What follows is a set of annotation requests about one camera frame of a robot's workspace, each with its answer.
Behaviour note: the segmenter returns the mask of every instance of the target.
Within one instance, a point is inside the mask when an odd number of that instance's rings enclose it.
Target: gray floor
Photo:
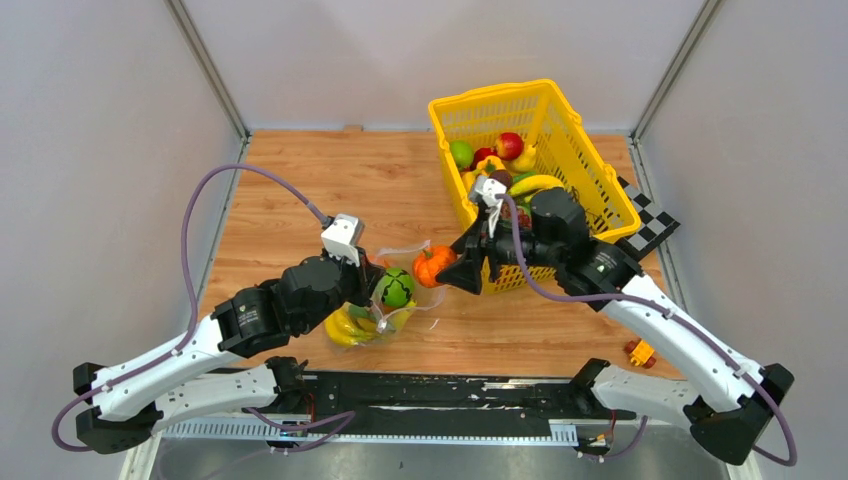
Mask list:
[[[616,428],[621,448],[635,432]],[[168,480],[193,480],[240,457],[267,450],[262,443],[221,440],[163,440],[156,471]],[[337,443],[310,452],[262,454],[234,465],[217,480],[529,480],[529,479],[725,479],[727,470],[674,427],[649,427],[631,455],[602,465],[577,459],[570,448],[378,445]]]

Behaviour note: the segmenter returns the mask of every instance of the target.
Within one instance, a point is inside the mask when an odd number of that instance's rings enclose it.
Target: toy pumpkin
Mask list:
[[[441,285],[436,275],[455,261],[456,252],[446,245],[425,248],[412,263],[412,274],[421,285],[435,288]]]

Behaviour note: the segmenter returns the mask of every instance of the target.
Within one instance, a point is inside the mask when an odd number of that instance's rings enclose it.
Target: red apple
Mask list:
[[[502,133],[495,140],[495,151],[501,160],[515,160],[524,151],[524,140],[517,133],[506,132]]]
[[[473,172],[477,168],[477,164],[485,160],[489,155],[495,155],[495,151],[489,147],[478,148],[474,152],[474,160],[471,162],[469,169]]]

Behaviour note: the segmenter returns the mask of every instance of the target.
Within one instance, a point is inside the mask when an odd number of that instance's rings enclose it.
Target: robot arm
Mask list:
[[[198,323],[179,352],[175,346],[180,338],[175,338],[120,365],[85,363],[75,368],[78,395],[107,387],[88,400],[91,408],[77,416],[77,437],[99,453],[114,453],[138,445],[176,421],[278,401],[286,388],[279,382],[277,364],[214,380],[195,379],[287,345],[291,337],[311,332],[345,302],[370,305],[384,270],[371,265],[357,247],[363,228],[355,217],[337,216],[321,235],[324,250],[320,255],[287,268],[280,279],[243,289],[218,305]],[[168,352],[171,356],[163,362],[108,388],[117,377]]]
[[[513,236],[510,226],[495,227],[504,190],[495,180],[478,178],[469,196],[478,205],[478,218],[452,245],[459,258],[437,280],[479,294],[484,261],[495,281],[501,266],[519,263],[518,246],[528,266],[554,268],[558,285],[571,299],[542,292],[544,296],[581,301],[581,296],[593,295],[583,301],[636,332],[687,379],[635,374],[592,359],[574,379],[585,387],[585,401],[686,428],[719,459],[741,464],[773,416],[743,375],[779,404],[794,381],[792,374],[779,364],[762,367],[731,349],[667,298],[636,261],[618,247],[591,238],[585,212],[564,189],[533,197],[530,230]],[[644,304],[626,297],[639,297]],[[715,343],[740,368],[731,368],[693,331]]]

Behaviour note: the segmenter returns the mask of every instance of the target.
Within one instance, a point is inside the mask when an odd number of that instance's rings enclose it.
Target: wooden tabletop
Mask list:
[[[624,138],[592,140],[604,160],[635,184]],[[368,252],[427,239],[449,245],[462,233],[438,161],[433,133],[355,130],[261,131],[247,156],[247,163],[279,174],[325,214],[361,218],[366,228],[360,244]],[[319,254],[320,232],[315,217],[291,194],[264,177],[243,173],[201,312]],[[645,259],[643,267],[662,281],[655,257]],[[553,282],[544,286],[558,288]],[[344,350],[321,327],[244,366],[281,355],[309,359],[311,369],[573,376],[591,357],[630,367],[622,348],[635,338],[584,305],[554,303],[528,288],[485,297],[450,289],[441,306],[416,312],[392,343]],[[654,368],[639,370],[679,377],[662,358]]]

